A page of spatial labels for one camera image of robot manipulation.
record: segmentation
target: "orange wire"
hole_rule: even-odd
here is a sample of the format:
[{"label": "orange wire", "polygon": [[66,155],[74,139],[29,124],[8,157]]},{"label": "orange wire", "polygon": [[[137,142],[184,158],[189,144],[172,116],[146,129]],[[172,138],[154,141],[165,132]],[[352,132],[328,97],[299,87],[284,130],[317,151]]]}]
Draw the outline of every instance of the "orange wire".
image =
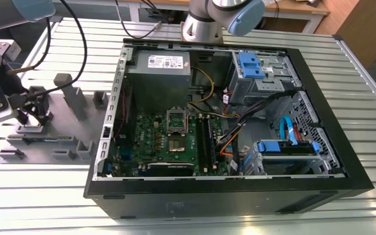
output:
[{"label": "orange wire", "polygon": [[293,127],[292,127],[292,129],[293,129],[293,133],[295,133],[295,135],[296,135],[296,138],[301,141],[301,140],[303,140],[303,138],[301,138],[301,135],[300,135],[300,132],[299,132],[297,127],[296,127],[296,126],[293,126]]},{"label": "orange wire", "polygon": [[228,140],[225,146],[222,147],[222,149],[220,150],[220,155],[226,155],[228,153],[224,153],[225,148],[228,147],[229,143],[233,141],[234,137],[237,136],[240,130],[233,134],[232,138]]},{"label": "orange wire", "polygon": [[230,114],[228,114],[228,113],[225,112],[225,108],[226,108],[226,106],[228,106],[228,104],[225,104],[225,106],[222,107],[222,116],[225,116],[225,117],[230,117],[232,115],[230,115]]}]

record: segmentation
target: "wire bundle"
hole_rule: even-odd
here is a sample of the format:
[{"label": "wire bundle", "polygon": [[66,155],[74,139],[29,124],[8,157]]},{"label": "wire bundle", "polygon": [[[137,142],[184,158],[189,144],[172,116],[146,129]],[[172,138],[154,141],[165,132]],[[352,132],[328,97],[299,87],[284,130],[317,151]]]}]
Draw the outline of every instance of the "wire bundle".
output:
[{"label": "wire bundle", "polygon": [[220,150],[220,155],[232,156],[232,154],[224,153],[224,151],[225,151],[229,143],[233,141],[233,139],[238,135],[238,132],[241,130],[242,125],[246,123],[248,119],[253,116],[253,114],[256,112],[258,112],[260,110],[262,110],[273,100],[276,100],[276,99],[278,99],[280,97],[284,97],[284,96],[295,95],[296,92],[297,92],[296,90],[291,90],[291,91],[285,91],[285,92],[281,92],[281,93],[274,93],[269,97],[262,99],[260,102],[254,103],[253,105],[250,105],[248,107],[248,109],[244,111],[244,113],[237,118],[234,125],[228,129],[228,132],[220,138],[222,140],[222,139],[228,138],[229,136],[232,136],[230,139],[228,140],[228,142],[224,144],[224,147]]}]

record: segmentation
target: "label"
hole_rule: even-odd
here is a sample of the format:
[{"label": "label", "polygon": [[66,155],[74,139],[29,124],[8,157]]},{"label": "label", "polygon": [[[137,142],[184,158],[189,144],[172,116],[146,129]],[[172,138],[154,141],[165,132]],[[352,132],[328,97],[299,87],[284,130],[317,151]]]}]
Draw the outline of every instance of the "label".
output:
[{"label": "label", "polygon": [[182,69],[184,58],[181,56],[150,55],[148,68]]},{"label": "label", "polygon": [[262,67],[261,70],[264,72],[273,72],[273,69],[270,67]]},{"label": "label", "polygon": [[229,166],[237,171],[237,163],[233,160],[229,162]]},{"label": "label", "polygon": [[225,95],[225,94],[222,95],[222,103],[228,104],[228,95]]},{"label": "label", "polygon": [[241,153],[245,153],[245,152],[248,152],[249,149],[250,149],[250,148],[244,145],[244,146],[242,146],[242,149],[240,150],[240,152],[241,152]]}]

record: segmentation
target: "yellow wire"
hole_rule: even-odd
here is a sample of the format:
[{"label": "yellow wire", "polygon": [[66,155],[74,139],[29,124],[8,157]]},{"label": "yellow wire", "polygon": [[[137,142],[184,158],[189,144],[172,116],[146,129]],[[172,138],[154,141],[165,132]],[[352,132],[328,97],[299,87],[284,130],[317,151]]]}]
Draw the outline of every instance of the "yellow wire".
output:
[{"label": "yellow wire", "polygon": [[236,134],[232,136],[232,138],[228,140],[225,146],[222,147],[222,149],[220,150],[220,155],[225,155],[228,153],[224,153],[225,148],[228,147],[229,143],[233,141],[236,135],[238,134],[240,130],[236,132]]},{"label": "yellow wire", "polygon": [[196,68],[196,67],[190,67],[190,68],[194,69],[194,70],[198,70],[198,71],[201,72],[201,74],[204,74],[204,76],[208,78],[208,80],[209,80],[209,82],[210,82],[210,84],[212,84],[212,90],[209,91],[208,96],[206,96],[204,99],[193,100],[193,101],[189,101],[189,102],[188,102],[189,104],[194,104],[194,103],[202,102],[204,100],[208,100],[208,98],[212,97],[213,92],[214,92],[214,82],[213,82],[210,76],[209,76],[201,69],[198,69],[198,68]]}]

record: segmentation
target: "aluminum extrusion table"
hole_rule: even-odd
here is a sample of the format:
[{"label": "aluminum extrusion table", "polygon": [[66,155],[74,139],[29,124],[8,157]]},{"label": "aluminum extrusion table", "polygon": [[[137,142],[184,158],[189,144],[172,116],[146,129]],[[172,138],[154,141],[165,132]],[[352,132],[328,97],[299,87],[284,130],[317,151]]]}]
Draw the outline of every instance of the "aluminum extrusion table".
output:
[{"label": "aluminum extrusion table", "polygon": [[[125,33],[117,21],[85,20],[89,57],[74,86],[90,93],[110,90]],[[142,35],[150,23],[126,23]],[[76,75],[82,43],[73,19],[52,23],[52,47],[37,71],[22,83],[53,87],[57,72]],[[226,32],[226,44],[297,48],[313,72],[365,171],[376,187],[376,84],[341,41],[327,35],[253,31],[245,37]],[[178,40],[178,25],[164,25],[152,39]],[[46,34],[37,41],[25,66],[40,58]],[[0,124],[0,137],[13,126]],[[0,149],[5,141],[0,140]],[[328,203],[304,214],[188,219],[112,220],[82,197],[88,166],[0,164],[0,231],[12,234],[376,234],[376,188]]]}]

